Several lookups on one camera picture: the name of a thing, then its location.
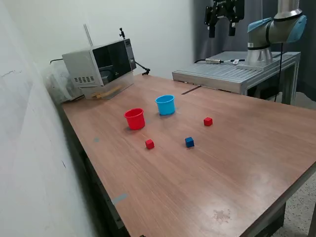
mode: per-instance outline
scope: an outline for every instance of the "gray floor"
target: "gray floor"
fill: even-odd
[[[295,105],[316,110],[316,102],[303,93],[296,93]],[[287,202],[284,226],[273,237],[306,237],[310,228],[316,201],[316,174],[314,174]]]

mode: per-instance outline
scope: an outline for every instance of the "blue cube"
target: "blue cube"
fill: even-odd
[[[186,146],[187,148],[194,147],[194,141],[192,137],[186,138]]]

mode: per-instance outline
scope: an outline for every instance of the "white wall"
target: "white wall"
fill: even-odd
[[[0,32],[0,236],[96,237],[58,114],[1,0]]]
[[[89,46],[84,23],[95,45],[118,40],[123,27],[136,60],[152,75],[172,78],[172,71],[193,62],[194,0],[3,1],[40,71],[51,59]]]

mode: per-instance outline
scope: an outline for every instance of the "wooden table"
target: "wooden table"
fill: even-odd
[[[63,106],[110,198],[126,197],[116,209],[132,237],[254,236],[316,169],[316,111],[204,87],[182,95],[194,87],[136,76],[109,101]],[[163,94],[176,97],[171,116],[158,114]],[[135,107],[146,126],[130,131]]]

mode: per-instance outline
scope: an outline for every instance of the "small block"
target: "small block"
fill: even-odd
[[[213,124],[213,119],[212,119],[212,118],[206,117],[206,118],[204,119],[204,125],[205,125],[205,126],[211,126],[212,124]]]
[[[146,147],[147,147],[148,150],[150,150],[150,149],[155,147],[154,142],[152,141],[152,139],[147,140],[145,142],[145,144],[146,144]]]
[[[187,148],[194,147],[194,140],[192,137],[186,138],[186,147]]]

